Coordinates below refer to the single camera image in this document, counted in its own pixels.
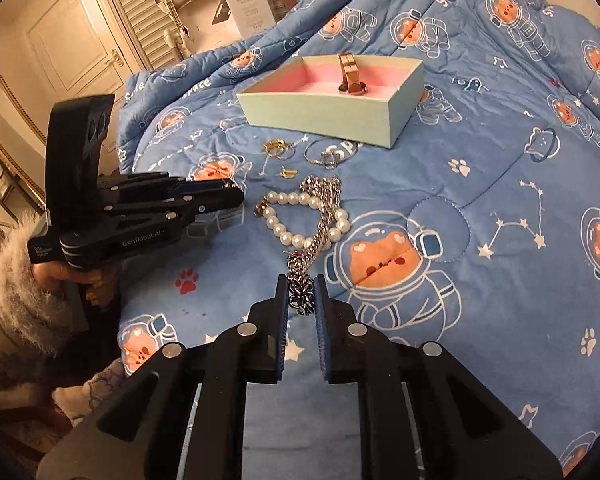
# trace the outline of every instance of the fuzzy sleeve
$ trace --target fuzzy sleeve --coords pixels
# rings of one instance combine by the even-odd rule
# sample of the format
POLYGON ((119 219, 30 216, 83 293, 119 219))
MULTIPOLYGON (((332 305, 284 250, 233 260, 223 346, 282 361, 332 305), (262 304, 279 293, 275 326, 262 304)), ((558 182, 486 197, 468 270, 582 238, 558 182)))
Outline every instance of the fuzzy sleeve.
POLYGON ((27 240, 35 225, 33 216, 21 219, 0 250, 0 388, 37 380, 72 330, 70 307, 33 280, 27 240))

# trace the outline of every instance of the white door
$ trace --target white door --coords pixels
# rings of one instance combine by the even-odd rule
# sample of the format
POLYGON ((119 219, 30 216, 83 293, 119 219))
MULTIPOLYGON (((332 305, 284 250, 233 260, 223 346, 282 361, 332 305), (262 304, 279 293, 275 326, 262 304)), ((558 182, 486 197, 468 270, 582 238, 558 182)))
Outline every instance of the white door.
POLYGON ((28 31, 37 61, 60 100, 115 94, 100 170, 118 166, 116 131, 125 79, 132 74, 97 0, 56 0, 28 31))

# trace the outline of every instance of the light green box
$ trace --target light green box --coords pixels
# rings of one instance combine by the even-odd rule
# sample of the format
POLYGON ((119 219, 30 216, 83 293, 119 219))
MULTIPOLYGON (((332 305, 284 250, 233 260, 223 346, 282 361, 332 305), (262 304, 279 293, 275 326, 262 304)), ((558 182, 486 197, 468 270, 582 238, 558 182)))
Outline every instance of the light green box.
POLYGON ((369 86, 367 94, 338 92, 338 56, 298 57, 237 95, 249 124, 392 147, 422 97, 422 61, 364 55, 354 59, 360 81, 369 86))

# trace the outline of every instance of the silver chain necklace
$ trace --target silver chain necklace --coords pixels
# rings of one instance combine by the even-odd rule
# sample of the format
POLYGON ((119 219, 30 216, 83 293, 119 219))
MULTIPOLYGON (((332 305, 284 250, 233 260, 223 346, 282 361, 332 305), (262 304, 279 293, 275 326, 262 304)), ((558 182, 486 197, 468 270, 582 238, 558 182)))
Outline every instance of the silver chain necklace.
MULTIPOLYGON (((308 271, 328 240, 330 226, 336 223, 335 211, 340 208, 340 185, 337 176, 324 178, 313 175, 300 184, 301 192, 317 196, 322 201, 319 207, 320 221, 316 226, 313 243, 308 248, 289 253, 286 261, 289 268, 286 274, 289 306, 301 316, 307 316, 314 311, 314 282, 308 271)), ((262 212, 268 206, 269 202, 264 197, 255 207, 254 214, 262 216, 262 212)))

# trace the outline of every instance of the blue comforter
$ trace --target blue comforter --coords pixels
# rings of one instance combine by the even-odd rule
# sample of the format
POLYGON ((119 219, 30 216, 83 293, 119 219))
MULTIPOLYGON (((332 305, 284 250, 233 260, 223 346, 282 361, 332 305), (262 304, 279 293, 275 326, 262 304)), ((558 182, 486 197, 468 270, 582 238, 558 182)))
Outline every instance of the blue comforter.
MULTIPOLYGON (((565 472, 587 452, 600 432, 600 29, 585 18, 544 0, 302 0, 263 35, 134 75, 120 124, 124 172, 230 176, 245 192, 243 208, 128 264, 129 372, 273 295, 286 255, 251 211, 328 174, 302 157, 318 140, 314 158, 347 157, 333 173, 351 229, 312 269, 332 297, 395 341, 440 340, 565 472), (424 60, 426 92, 392 150, 247 124, 236 92, 293 56, 340 52, 424 60), (295 180, 263 151, 278 138, 296 147, 295 180), (409 257, 380 269, 388 251, 409 257)), ((277 215, 305 235, 317 221, 277 215)), ((359 468, 356 388, 323 383, 314 320, 292 314, 282 383, 250 386, 244 477, 359 468)))

